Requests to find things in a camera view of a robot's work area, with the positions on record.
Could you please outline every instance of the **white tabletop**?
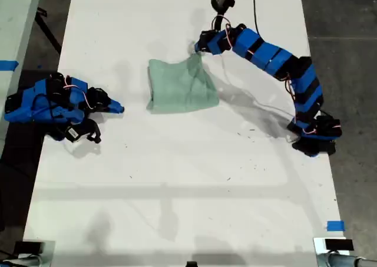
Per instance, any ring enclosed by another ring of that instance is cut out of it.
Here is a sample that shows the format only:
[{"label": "white tabletop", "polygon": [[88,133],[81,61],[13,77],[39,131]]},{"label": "white tabletop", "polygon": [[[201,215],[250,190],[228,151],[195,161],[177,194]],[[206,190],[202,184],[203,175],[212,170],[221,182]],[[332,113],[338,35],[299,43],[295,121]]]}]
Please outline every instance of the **white tabletop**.
[{"label": "white tabletop", "polygon": [[4,120],[7,95],[17,91],[18,80],[39,0],[0,0],[0,61],[18,61],[13,71],[0,71],[0,156],[8,123]]},{"label": "white tabletop", "polygon": [[[301,0],[257,0],[265,40],[309,55]],[[220,105],[152,115],[151,58],[179,62],[208,30],[210,0],[72,0],[59,64],[126,107],[97,114],[102,143],[46,138],[25,239],[53,266],[316,266],[339,220],[327,155],[292,149],[284,85],[232,52],[205,55]],[[253,28],[252,0],[226,15]]]}]

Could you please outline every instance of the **concrete floor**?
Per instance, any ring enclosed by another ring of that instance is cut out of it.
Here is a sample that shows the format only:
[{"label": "concrete floor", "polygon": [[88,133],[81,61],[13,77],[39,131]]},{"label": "concrete floor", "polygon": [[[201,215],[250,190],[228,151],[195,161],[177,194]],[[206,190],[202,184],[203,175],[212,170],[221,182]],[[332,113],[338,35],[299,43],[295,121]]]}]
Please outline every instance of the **concrete floor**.
[{"label": "concrete floor", "polygon": [[[62,42],[70,0],[41,0],[46,22]],[[339,117],[343,137],[330,159],[346,236],[356,253],[377,259],[377,0],[303,0],[310,49],[325,92],[324,110]],[[25,70],[56,70],[59,57],[34,24]],[[0,248],[22,237],[17,223],[0,234]]]}]

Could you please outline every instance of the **green cloth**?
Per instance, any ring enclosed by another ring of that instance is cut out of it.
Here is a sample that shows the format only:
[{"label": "green cloth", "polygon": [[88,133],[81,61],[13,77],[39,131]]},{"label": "green cloth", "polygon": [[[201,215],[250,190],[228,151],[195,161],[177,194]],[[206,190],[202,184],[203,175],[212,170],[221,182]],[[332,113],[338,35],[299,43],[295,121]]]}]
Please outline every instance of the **green cloth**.
[{"label": "green cloth", "polygon": [[149,60],[153,114],[185,113],[217,106],[219,96],[203,68],[201,56],[192,55],[178,64]]}]

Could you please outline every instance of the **blue robot segment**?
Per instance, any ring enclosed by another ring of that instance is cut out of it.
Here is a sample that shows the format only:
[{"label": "blue robot segment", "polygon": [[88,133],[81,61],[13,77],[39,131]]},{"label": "blue robot segment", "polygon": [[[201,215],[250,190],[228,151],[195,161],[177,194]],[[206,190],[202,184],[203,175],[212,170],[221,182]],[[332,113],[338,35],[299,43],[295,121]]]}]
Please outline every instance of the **blue robot segment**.
[{"label": "blue robot segment", "polygon": [[323,105],[323,93],[310,57],[295,57],[289,51],[265,42],[261,36],[240,24],[227,31],[203,31],[196,51],[214,55],[230,50],[259,69],[292,84],[296,116],[288,129],[302,137],[293,147],[309,156],[320,151],[335,152],[335,139],[342,135],[340,121],[317,114]]}]

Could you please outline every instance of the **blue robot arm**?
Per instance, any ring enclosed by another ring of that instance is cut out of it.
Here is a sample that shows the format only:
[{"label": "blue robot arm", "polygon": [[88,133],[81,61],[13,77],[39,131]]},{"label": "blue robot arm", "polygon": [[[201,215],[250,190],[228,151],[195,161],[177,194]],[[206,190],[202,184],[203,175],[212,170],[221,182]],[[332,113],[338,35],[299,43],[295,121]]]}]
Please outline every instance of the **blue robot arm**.
[{"label": "blue robot arm", "polygon": [[99,143],[100,130],[88,117],[94,112],[123,113],[124,107],[100,88],[89,88],[74,77],[52,74],[31,88],[10,95],[5,103],[5,119],[11,123],[50,124],[47,132],[56,140],[87,139]]},{"label": "blue robot arm", "polygon": [[323,105],[323,93],[311,58],[298,58],[265,42],[243,24],[223,31],[203,31],[195,45],[197,52],[213,55],[231,49],[277,80],[284,81],[286,87],[292,84],[293,91],[287,90],[294,99],[296,114],[288,129],[302,137],[293,147],[309,156],[321,151],[334,153],[334,140],[342,135],[340,121],[331,116],[316,117]]}]

